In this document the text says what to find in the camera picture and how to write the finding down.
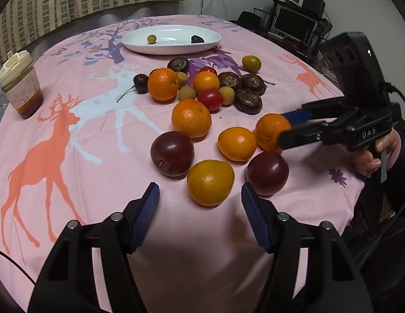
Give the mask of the person right hand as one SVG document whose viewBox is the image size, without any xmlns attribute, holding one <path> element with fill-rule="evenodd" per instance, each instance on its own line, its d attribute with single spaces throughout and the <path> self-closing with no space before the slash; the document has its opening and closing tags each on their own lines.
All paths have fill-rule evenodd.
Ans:
<svg viewBox="0 0 405 313">
<path fill-rule="evenodd" d="M 391 133 L 380 138 L 374 145 L 376 152 L 386 151 L 386 169 L 390 170 L 396 162 L 401 151 L 401 138 L 395 129 Z M 360 149 L 351 153 L 356 171 L 365 177 L 381 167 L 381 160 L 368 149 Z"/>
</svg>

